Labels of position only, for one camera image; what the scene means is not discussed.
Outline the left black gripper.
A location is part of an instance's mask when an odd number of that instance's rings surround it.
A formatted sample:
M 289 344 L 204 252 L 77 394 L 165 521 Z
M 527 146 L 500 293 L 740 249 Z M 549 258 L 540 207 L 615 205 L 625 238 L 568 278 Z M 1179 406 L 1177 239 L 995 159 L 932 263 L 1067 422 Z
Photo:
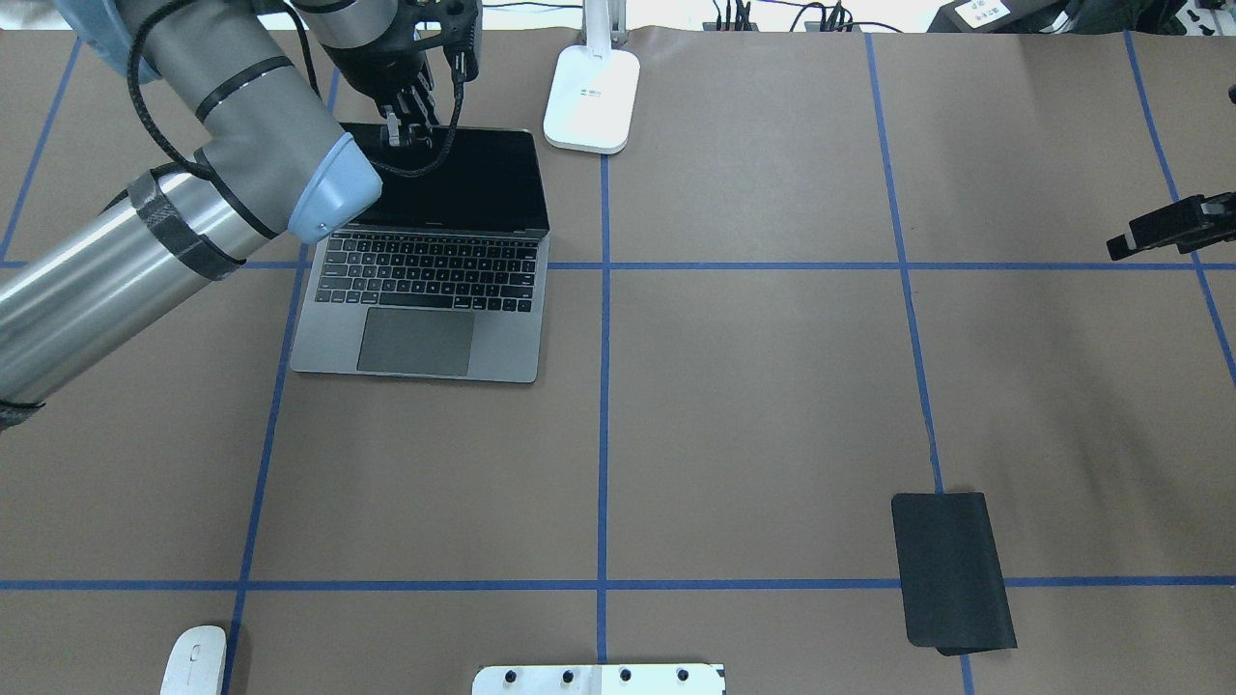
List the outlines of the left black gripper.
M 328 57 L 384 116 L 384 145 L 402 147 L 402 125 L 436 125 L 426 52 L 440 48 L 455 85 L 480 74 L 481 1 L 328 4 Z

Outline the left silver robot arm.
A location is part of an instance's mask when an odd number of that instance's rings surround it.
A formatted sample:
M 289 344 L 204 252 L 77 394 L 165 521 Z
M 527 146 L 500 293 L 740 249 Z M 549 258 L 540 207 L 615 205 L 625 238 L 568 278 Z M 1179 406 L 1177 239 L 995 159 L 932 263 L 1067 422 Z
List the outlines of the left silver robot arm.
M 283 234 L 318 242 L 379 197 L 372 162 L 262 23 L 286 14 L 394 146 L 438 124 L 425 53 L 454 99 L 477 78 L 480 1 L 58 1 L 75 36 L 126 80 L 166 162 L 80 232 L 2 283 L 2 428 Z

